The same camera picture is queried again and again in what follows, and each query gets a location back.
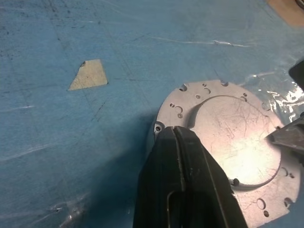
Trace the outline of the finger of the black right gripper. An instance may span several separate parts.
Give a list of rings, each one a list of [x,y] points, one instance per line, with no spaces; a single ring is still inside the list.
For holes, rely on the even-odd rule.
[[[304,121],[295,120],[286,126],[277,129],[267,136],[273,145],[288,148],[292,155],[304,163]]]
[[[303,89],[304,88],[304,59],[300,59],[292,66],[288,71],[290,77],[296,82],[296,84]]]

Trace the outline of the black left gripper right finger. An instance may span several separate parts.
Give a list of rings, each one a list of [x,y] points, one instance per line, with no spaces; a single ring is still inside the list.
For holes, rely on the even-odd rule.
[[[172,228],[246,228],[230,182],[198,136],[174,127],[184,186],[169,197]]]

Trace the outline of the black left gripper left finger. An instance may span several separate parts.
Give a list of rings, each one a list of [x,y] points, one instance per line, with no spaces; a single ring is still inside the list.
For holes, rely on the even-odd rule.
[[[172,127],[162,130],[138,178],[134,227],[180,228],[184,180]]]

